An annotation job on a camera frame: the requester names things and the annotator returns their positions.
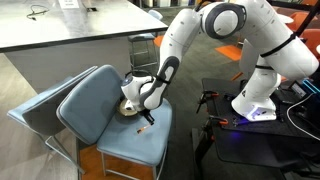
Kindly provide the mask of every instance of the blue light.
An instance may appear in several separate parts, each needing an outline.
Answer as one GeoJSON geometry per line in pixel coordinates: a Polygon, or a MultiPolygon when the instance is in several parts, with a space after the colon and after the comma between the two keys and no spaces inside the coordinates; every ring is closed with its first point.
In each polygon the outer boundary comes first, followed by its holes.
{"type": "Polygon", "coordinates": [[[304,79],[302,83],[309,88],[313,93],[320,93],[320,90],[312,85],[307,79],[304,79]]]}

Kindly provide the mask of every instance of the carpet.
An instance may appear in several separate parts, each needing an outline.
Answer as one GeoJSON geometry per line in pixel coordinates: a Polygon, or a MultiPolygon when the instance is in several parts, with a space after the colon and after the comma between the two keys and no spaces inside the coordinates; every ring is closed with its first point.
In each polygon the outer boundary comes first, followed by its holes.
{"type": "MultiPolygon", "coordinates": [[[[126,178],[116,174],[107,173],[103,175],[101,153],[97,150],[96,145],[92,145],[80,150],[80,164],[86,171],[81,175],[81,180],[124,180],[126,178]]],[[[105,155],[106,166],[108,169],[142,179],[151,180],[152,168],[140,164],[125,161],[116,157],[105,155]]]]}
{"type": "Polygon", "coordinates": [[[234,45],[227,45],[215,48],[219,53],[227,56],[232,61],[239,61],[241,58],[241,49],[234,45]]]}

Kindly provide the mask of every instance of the robotic arm link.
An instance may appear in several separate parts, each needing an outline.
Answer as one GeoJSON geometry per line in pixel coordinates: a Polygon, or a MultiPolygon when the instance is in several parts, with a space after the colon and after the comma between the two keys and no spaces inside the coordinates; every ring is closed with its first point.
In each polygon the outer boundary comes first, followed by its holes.
{"type": "Polygon", "coordinates": [[[132,108],[150,118],[149,111],[161,105],[163,93],[198,34],[223,39],[237,31],[246,39],[243,49],[265,56],[249,58],[257,65],[232,107],[249,121],[274,120],[275,106],[269,96],[280,84],[279,74],[289,79],[304,78],[315,72],[319,63],[266,0],[214,2],[202,9],[181,10],[162,40],[156,77],[133,76],[124,81],[122,90],[132,108]]]}

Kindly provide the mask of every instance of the chair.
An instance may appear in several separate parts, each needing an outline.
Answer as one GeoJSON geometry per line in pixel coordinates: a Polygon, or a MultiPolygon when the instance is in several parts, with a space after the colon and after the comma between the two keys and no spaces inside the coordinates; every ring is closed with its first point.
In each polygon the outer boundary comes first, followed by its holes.
{"type": "Polygon", "coordinates": [[[156,45],[158,48],[160,48],[162,40],[163,40],[164,35],[157,36],[154,40],[153,43],[156,45]]]}
{"type": "Polygon", "coordinates": [[[317,51],[317,46],[320,45],[320,29],[306,29],[300,36],[306,40],[306,46],[320,60],[320,54],[317,51]]]}
{"type": "MultiPolygon", "coordinates": [[[[239,61],[240,72],[236,73],[231,78],[231,81],[237,80],[243,74],[245,75],[246,79],[250,79],[255,70],[259,57],[259,53],[255,51],[255,48],[249,43],[247,39],[245,39],[243,41],[241,59],[239,61]]],[[[285,77],[281,77],[281,82],[284,82],[286,80],[287,79],[285,77]]]]}
{"type": "MultiPolygon", "coordinates": [[[[163,18],[163,16],[156,10],[149,10],[148,13],[158,20],[161,20],[163,18]]],[[[153,42],[153,40],[156,37],[157,37],[157,33],[144,33],[144,34],[137,34],[137,35],[128,36],[128,41],[131,43],[131,49],[132,49],[130,56],[132,58],[131,66],[133,69],[158,64],[159,60],[158,60],[157,52],[156,52],[155,45],[153,42]],[[146,43],[146,51],[135,52],[134,43],[143,42],[143,41],[146,43]],[[156,61],[136,66],[136,62],[135,62],[136,55],[148,54],[148,58],[150,60],[150,51],[149,51],[148,41],[152,41],[154,54],[156,56],[156,61]]]]}
{"type": "Polygon", "coordinates": [[[141,134],[137,130],[147,121],[140,115],[125,117],[117,111],[123,96],[122,80],[116,70],[105,65],[79,83],[57,109],[57,116],[81,141],[88,145],[97,143],[101,152],[103,172],[126,178],[131,176],[105,167],[104,154],[153,167],[164,162],[167,140],[172,121],[169,102],[151,111],[155,124],[141,134]]]}
{"type": "Polygon", "coordinates": [[[241,33],[239,32],[235,46],[238,47],[239,45],[243,45],[243,41],[244,41],[244,38],[243,36],[241,36],[241,33]]]}
{"type": "Polygon", "coordinates": [[[288,23],[286,24],[288,26],[288,28],[291,30],[291,31],[297,31],[298,28],[301,26],[301,24],[303,23],[303,21],[306,19],[306,17],[308,16],[308,13],[307,12],[295,12],[293,14],[290,15],[290,18],[293,19],[293,22],[292,23],[288,23]]]}
{"type": "Polygon", "coordinates": [[[314,6],[318,0],[302,0],[300,4],[314,6]]]}
{"type": "Polygon", "coordinates": [[[65,129],[65,126],[56,116],[56,109],[71,89],[96,68],[94,66],[74,78],[66,78],[62,82],[57,83],[18,107],[8,111],[7,114],[18,123],[32,130],[45,145],[71,161],[81,173],[85,173],[85,171],[72,159],[55,137],[56,134],[65,129]]]}

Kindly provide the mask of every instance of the white table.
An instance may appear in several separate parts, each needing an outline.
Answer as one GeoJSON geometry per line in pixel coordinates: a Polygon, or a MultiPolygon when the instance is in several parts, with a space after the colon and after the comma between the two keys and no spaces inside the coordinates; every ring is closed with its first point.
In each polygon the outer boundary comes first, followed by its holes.
{"type": "Polygon", "coordinates": [[[285,16],[283,14],[278,14],[278,17],[279,17],[280,21],[285,24],[289,24],[289,23],[293,22],[293,19],[289,16],[285,16]]]}
{"type": "Polygon", "coordinates": [[[82,4],[62,10],[57,0],[0,2],[0,53],[37,92],[93,65],[111,64],[124,75],[131,69],[126,37],[167,29],[126,0],[83,0],[83,4],[98,11],[87,12],[82,4]],[[31,5],[50,11],[34,21],[26,17],[31,5]]]}

